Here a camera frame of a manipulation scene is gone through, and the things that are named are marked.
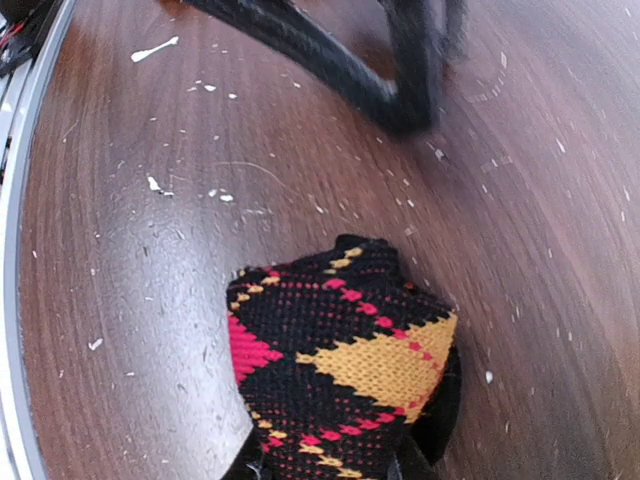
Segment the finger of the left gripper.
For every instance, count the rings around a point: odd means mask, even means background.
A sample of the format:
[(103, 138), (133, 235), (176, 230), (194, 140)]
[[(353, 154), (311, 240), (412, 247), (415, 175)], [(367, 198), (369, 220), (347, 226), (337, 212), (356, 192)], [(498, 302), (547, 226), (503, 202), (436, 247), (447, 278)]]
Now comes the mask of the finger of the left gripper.
[(386, 81), (292, 1), (194, 1), (192, 7), (298, 64), (386, 133), (414, 135), (440, 119), (443, 67), (465, 55), (469, 5), (444, 4), (445, 29), (428, 1), (385, 1), (395, 79)]

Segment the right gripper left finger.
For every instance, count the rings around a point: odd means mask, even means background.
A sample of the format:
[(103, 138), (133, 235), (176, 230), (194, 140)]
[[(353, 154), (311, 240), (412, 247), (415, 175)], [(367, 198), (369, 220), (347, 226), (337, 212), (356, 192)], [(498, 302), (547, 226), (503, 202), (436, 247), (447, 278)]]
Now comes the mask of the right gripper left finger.
[(222, 480), (269, 480), (270, 471), (265, 454), (255, 432), (251, 432), (240, 448)]

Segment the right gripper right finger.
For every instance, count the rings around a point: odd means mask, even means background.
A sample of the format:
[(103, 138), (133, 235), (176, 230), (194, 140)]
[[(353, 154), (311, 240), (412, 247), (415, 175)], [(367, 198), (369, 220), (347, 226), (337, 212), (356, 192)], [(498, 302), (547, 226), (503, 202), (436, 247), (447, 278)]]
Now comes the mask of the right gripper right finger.
[(386, 480), (436, 480), (434, 465), (443, 450), (433, 442), (418, 442), (407, 435), (396, 450), (387, 470)]

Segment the black argyle sock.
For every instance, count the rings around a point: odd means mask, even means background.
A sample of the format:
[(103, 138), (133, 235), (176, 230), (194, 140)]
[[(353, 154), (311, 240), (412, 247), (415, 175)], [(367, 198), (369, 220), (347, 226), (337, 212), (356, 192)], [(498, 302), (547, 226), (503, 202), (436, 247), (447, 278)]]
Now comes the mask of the black argyle sock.
[(443, 450), (461, 400), (457, 316), (386, 240), (342, 234), (226, 290), (238, 392), (270, 479), (386, 479), (411, 435)]

